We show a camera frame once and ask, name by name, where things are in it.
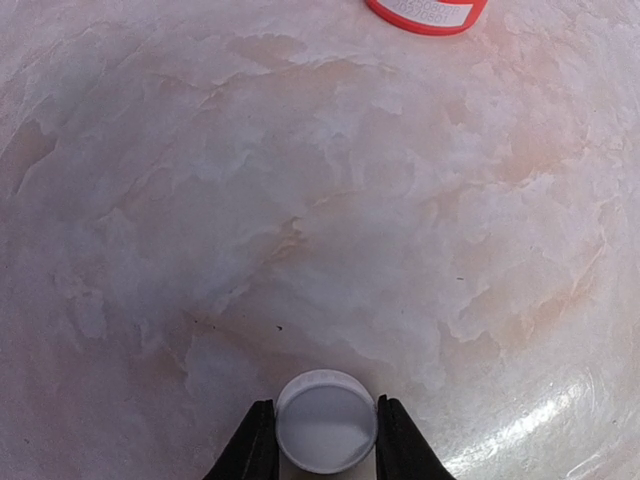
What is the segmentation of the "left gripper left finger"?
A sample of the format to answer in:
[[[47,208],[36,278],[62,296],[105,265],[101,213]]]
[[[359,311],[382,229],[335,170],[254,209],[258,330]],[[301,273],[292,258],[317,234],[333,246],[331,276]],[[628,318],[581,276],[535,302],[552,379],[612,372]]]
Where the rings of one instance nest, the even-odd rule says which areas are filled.
[[[204,480],[276,480],[278,443],[273,400],[252,404]]]

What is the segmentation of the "white bottle cap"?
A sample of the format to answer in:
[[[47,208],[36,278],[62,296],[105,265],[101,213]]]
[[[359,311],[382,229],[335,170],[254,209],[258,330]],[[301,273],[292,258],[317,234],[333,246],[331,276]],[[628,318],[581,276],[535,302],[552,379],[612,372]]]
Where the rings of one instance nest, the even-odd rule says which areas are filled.
[[[296,467],[342,473],[373,450],[378,433],[374,399],[355,377],[331,369],[291,379],[276,401],[276,438]]]

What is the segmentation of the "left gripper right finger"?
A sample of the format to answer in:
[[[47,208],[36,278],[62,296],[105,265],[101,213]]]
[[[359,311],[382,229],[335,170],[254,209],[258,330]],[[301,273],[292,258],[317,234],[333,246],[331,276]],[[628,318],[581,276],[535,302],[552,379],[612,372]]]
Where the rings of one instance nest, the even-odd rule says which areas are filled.
[[[396,398],[377,401],[377,480],[455,480]]]

